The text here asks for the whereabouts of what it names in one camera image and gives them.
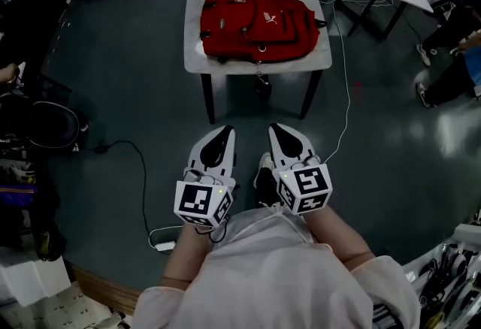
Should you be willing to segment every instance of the person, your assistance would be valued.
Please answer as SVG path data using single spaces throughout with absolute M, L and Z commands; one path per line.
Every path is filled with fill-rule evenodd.
M 422 44 L 416 45 L 421 60 L 431 65 L 426 50 L 435 55 L 441 46 L 456 48 L 454 62 L 441 74 L 441 77 L 427 89 L 422 83 L 416 84 L 416 90 L 425 107 L 434 107 L 456 99 L 461 94 L 481 84 L 481 34 L 475 34 L 466 41 L 474 29 L 481 27 L 481 18 L 471 8 L 453 9 L 453 13 L 444 26 L 441 26 Z
M 421 44 L 416 45 L 416 51 L 421 56 L 422 62 L 428 67 L 431 66 L 428 53 L 432 56 L 437 55 L 439 47 L 448 47 L 452 50 L 462 39 L 481 29 L 481 17 L 477 11 L 479 8 L 475 9 L 470 5 L 453 8 L 447 22 L 438 27 Z
M 258 208 L 221 225 L 220 242 L 183 226 L 160 286 L 138 299 L 133 328 L 417 328 L 419 302 L 401 266 L 374 257 L 330 207 L 291 214 L 273 168 L 265 153 Z

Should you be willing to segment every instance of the backpack zipper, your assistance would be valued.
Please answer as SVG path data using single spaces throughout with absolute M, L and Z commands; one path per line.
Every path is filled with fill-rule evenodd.
M 253 5 L 254 5 L 254 11 L 253 11 L 252 20 L 250 21 L 247 27 L 243 27 L 242 29 L 240 29 L 244 33 L 244 37 L 246 38 L 247 38 L 247 30 L 249 30 L 253 26 L 254 20 L 256 20 L 256 10 L 257 10 L 256 0 L 253 0 Z

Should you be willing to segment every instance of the sneaker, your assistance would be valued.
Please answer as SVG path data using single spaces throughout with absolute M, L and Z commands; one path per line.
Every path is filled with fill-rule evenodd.
M 426 53 L 426 50 L 422 48 L 422 45 L 417 44 L 416 45 L 416 50 L 421 56 L 421 60 L 424 62 L 426 66 L 431 66 L 431 61 L 429 60 L 428 53 Z
M 265 152 L 262 154 L 261 159 L 259 160 L 259 169 L 257 170 L 256 178 L 254 179 L 254 188 L 257 189 L 257 177 L 259 176 L 259 171 L 262 168 L 267 168 L 270 171 L 274 169 L 274 162 L 272 161 L 271 154 L 269 152 Z
M 425 97 L 424 97 L 424 93 L 426 91 L 424 85 L 422 83 L 417 83 L 416 84 L 416 90 L 419 94 L 419 97 L 421 98 L 421 101 L 422 101 L 422 104 L 424 105 L 424 107 L 431 107 L 431 104 L 426 102 Z

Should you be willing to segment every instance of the black cable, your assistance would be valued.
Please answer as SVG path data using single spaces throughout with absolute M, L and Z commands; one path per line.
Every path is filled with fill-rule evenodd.
M 142 189 L 142 216 L 144 217 L 144 227 L 145 231 L 147 232 L 147 236 L 149 237 L 150 235 L 150 230 L 149 226 L 147 224 L 147 216 L 145 215 L 145 191 L 147 187 L 147 169 L 145 167 L 145 160 L 144 160 L 144 155 L 142 152 L 138 149 L 138 147 L 133 143 L 131 140 L 116 140 L 115 142 L 111 143 L 110 145 L 98 145 L 94 149 L 87 149 L 87 150 L 93 150 L 97 154 L 103 154 L 107 151 L 110 150 L 110 148 L 114 147 L 117 144 L 120 143 L 126 143 L 134 148 L 134 150 L 138 153 L 138 155 L 141 157 L 142 160 L 142 167 L 144 169 L 144 188 Z
M 195 227 L 195 231 L 197 232 L 197 234 L 200 234 L 201 236 L 203 236 L 203 235 L 205 235 L 205 234 L 209 234 L 209 240 L 211 241 L 211 243 L 219 243 L 219 242 L 221 242 L 221 241 L 225 238 L 225 234 L 227 233 L 227 223 L 228 223 L 229 219 L 231 219 L 230 215 L 229 215 L 229 214 L 226 214 L 226 215 L 225 215 L 224 234 L 222 235 L 222 238 L 221 238 L 220 240 L 215 241 L 215 240 L 212 239 L 212 236 L 211 236 L 211 234 L 212 234 L 212 232 L 213 232 L 212 230 L 209 230 L 209 231 L 199 231 L 199 230 L 197 229 L 197 226 L 196 226 L 196 227 Z

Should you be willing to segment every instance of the hand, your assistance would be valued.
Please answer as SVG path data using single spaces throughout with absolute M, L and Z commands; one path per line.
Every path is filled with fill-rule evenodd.
M 458 51 L 466 51 L 469 48 L 470 48 L 470 44 L 468 41 L 458 44 Z

